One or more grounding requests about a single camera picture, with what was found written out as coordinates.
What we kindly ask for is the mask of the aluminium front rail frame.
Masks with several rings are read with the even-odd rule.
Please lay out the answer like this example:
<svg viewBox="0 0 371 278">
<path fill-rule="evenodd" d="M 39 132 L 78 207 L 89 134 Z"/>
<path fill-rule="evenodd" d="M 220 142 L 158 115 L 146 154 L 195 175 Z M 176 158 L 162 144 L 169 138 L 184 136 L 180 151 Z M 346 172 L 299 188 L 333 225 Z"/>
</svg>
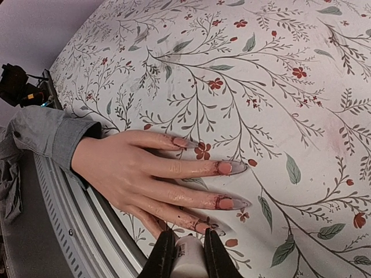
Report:
<svg viewBox="0 0 371 278">
<path fill-rule="evenodd" d="M 1 222 L 9 277 L 136 277 L 146 257 L 95 189 L 82 189 L 49 158 L 19 162 L 23 212 Z"/>
</svg>

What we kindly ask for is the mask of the mannequin hand with nails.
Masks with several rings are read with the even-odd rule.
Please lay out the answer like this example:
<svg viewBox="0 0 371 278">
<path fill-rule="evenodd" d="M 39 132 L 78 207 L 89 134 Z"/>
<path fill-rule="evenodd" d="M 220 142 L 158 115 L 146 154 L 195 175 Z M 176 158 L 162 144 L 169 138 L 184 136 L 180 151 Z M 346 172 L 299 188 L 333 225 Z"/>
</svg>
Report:
<svg viewBox="0 0 371 278">
<path fill-rule="evenodd" d="M 247 167 L 222 160 L 178 160 L 154 154 L 178 151 L 195 144 L 180 137 L 149 131 L 124 131 L 102 139 L 84 137 L 71 159 L 71 168 L 116 209 L 138 218 L 153 237 L 164 222 L 205 233 L 209 224 L 187 209 L 240 210 L 250 205 L 241 197 L 198 191 L 176 180 L 234 175 Z"/>
</svg>

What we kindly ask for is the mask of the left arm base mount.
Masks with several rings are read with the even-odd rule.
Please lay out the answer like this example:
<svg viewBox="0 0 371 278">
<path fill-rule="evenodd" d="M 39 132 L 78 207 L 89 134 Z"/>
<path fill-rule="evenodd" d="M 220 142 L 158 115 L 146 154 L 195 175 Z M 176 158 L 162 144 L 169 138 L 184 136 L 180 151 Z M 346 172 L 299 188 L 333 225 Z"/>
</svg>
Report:
<svg viewBox="0 0 371 278">
<path fill-rule="evenodd" d="M 3 64 L 2 70 L 1 99 L 9 105 L 47 107 L 54 101 L 49 90 L 49 78 L 27 74 L 18 65 Z"/>
</svg>

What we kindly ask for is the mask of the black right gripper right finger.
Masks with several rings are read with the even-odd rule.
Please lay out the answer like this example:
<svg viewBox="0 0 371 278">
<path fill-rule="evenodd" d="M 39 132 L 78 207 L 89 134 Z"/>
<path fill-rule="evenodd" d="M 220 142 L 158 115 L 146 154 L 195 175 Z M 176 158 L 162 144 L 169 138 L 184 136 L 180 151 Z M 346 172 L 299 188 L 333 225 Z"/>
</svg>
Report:
<svg viewBox="0 0 371 278">
<path fill-rule="evenodd" d="M 207 228 L 203 249 L 210 278 L 243 278 L 213 229 Z"/>
</svg>

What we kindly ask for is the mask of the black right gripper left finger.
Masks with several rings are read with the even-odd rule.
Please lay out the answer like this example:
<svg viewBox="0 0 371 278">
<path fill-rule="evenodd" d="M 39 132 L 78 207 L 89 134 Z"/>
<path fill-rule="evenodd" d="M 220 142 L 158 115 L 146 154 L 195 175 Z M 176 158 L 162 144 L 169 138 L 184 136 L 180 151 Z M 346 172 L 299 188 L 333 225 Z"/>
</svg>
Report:
<svg viewBox="0 0 371 278">
<path fill-rule="evenodd" d="M 170 278 L 174 249 L 174 232 L 163 231 L 137 278 Z"/>
</svg>

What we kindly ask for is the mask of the grey sleeved forearm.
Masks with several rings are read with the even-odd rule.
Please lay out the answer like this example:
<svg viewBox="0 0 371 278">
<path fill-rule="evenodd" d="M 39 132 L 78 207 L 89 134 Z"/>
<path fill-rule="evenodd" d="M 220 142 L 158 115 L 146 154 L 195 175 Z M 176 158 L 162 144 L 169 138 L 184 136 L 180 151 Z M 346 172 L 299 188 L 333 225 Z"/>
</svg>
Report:
<svg viewBox="0 0 371 278">
<path fill-rule="evenodd" d="M 76 179 L 82 189 L 88 187 L 71 167 L 72 156 L 83 137 L 100 138 L 101 123 L 34 105 L 22 108 L 1 128 L 1 201 L 7 224 L 23 211 L 19 160 L 24 151 L 50 158 Z"/>
</svg>

